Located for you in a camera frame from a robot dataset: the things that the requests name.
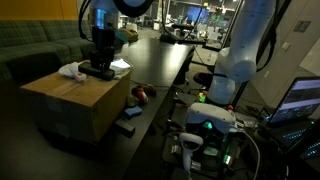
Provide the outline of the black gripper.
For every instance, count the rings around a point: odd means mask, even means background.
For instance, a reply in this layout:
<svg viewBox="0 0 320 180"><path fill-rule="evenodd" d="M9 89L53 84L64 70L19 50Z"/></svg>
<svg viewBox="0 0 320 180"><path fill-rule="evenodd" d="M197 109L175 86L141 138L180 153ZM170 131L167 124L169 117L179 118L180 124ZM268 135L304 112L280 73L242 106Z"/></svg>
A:
<svg viewBox="0 0 320 180"><path fill-rule="evenodd" d="M114 59L115 32L93 26L92 40L96 49L89 53L91 67L99 70L102 65L104 70L108 70Z"/></svg>

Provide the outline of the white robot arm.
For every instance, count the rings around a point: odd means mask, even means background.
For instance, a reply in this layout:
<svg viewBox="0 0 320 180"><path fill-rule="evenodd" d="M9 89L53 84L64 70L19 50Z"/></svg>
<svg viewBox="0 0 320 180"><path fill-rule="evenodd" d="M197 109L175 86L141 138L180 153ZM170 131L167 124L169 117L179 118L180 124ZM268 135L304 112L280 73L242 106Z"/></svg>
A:
<svg viewBox="0 0 320 180"><path fill-rule="evenodd" d="M83 0L78 19L89 14L95 44L92 66L112 78L115 24L120 13L129 17L144 14L154 0ZM259 45L270 22L275 20L277 0L243 0L231 34L231 42L218 53L207 99L225 105L231 102L237 83L249 81L258 71Z"/></svg>

